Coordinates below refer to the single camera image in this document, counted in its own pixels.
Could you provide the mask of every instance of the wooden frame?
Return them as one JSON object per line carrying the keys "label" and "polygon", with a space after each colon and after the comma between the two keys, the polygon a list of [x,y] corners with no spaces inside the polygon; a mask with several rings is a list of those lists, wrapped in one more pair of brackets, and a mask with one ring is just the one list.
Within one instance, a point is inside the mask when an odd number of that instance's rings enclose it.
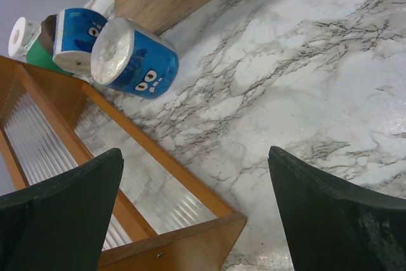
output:
{"label": "wooden frame", "polygon": [[218,218],[158,235],[120,190],[113,214],[133,243],[101,253],[100,270],[219,270],[246,219],[185,169],[88,83],[56,72],[0,57],[0,150],[16,189],[29,186],[22,165],[4,132],[20,96],[16,81],[29,94],[78,164],[93,158],[74,128],[87,99],[96,103],[122,129]]}

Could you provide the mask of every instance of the marble countertop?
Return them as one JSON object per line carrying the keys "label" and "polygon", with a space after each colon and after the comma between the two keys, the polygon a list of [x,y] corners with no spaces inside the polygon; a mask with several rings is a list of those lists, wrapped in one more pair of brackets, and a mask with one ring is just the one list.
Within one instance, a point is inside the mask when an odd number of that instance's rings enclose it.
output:
{"label": "marble countertop", "polygon": [[162,97],[108,98],[248,217],[223,270],[293,270],[267,165],[277,145],[406,198],[406,0],[212,0],[162,37]]}

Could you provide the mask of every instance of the toilet paper roll wrapper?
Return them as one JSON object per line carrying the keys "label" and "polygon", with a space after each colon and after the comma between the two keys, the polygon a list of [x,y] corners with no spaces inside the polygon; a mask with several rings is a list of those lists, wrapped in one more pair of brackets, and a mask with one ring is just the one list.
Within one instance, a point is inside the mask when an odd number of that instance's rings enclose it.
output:
{"label": "toilet paper roll wrapper", "polygon": [[107,19],[92,10],[71,8],[56,19],[53,61],[63,70],[90,74],[90,59],[97,36]]}
{"label": "toilet paper roll wrapper", "polygon": [[26,45],[32,40],[39,30],[39,23],[20,17],[14,24],[8,41],[8,55],[10,57],[24,56],[27,52]]}
{"label": "toilet paper roll wrapper", "polygon": [[50,15],[43,22],[41,22],[41,33],[38,36],[38,40],[41,46],[50,55],[53,55],[53,45],[55,42],[55,30],[56,30],[56,15]]}
{"label": "toilet paper roll wrapper", "polygon": [[143,98],[166,92],[178,66],[170,44],[125,18],[113,18],[106,24],[91,54],[96,82]]}
{"label": "toilet paper roll wrapper", "polygon": [[27,63],[55,72],[71,75],[52,61],[52,56],[43,48],[38,39],[34,41],[27,52]]}

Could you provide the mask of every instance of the cartoon face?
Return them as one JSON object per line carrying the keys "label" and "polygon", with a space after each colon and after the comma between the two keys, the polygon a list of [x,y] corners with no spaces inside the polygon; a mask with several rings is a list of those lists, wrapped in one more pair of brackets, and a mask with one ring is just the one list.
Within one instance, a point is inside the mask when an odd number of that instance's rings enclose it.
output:
{"label": "cartoon face", "polygon": [[[55,41],[60,36],[62,43],[60,47],[56,47],[56,51],[91,53],[96,38],[106,23],[107,19],[97,12],[82,8],[66,9],[58,15]],[[59,34],[60,29],[63,29],[62,35]]]}
{"label": "cartoon face", "polygon": [[94,37],[98,37],[100,31],[103,29],[101,25],[98,25],[95,22],[91,22],[92,26],[88,30],[88,34],[91,36],[89,39],[74,39],[75,45],[79,48],[81,51],[85,51],[88,53],[91,53],[91,50],[93,49],[93,45],[95,43]]}
{"label": "cartoon face", "polygon": [[142,98],[157,98],[169,89],[178,66],[174,51],[136,31],[131,59],[109,87]]}
{"label": "cartoon face", "polygon": [[162,81],[162,77],[157,79],[157,73],[153,70],[148,71],[147,75],[144,78],[144,82],[139,83],[135,90],[145,91],[148,90],[151,93],[155,92],[155,88],[158,86],[159,82]]}

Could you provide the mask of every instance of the white paper roll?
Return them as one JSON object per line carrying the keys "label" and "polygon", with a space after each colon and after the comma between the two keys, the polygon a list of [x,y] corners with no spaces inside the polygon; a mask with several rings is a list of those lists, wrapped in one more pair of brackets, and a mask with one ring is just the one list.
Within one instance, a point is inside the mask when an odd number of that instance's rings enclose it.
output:
{"label": "white paper roll", "polygon": [[121,17],[113,18],[100,33],[91,54],[91,75],[96,82],[108,85],[127,67],[134,51],[135,31],[174,52],[170,44],[137,23]]}
{"label": "white paper roll", "polygon": [[91,50],[106,22],[103,15],[84,8],[61,11],[56,19],[53,61],[65,71],[90,74]]}
{"label": "white paper roll", "polygon": [[24,56],[25,47],[39,30],[39,23],[20,17],[14,24],[8,41],[8,55],[10,57]]}

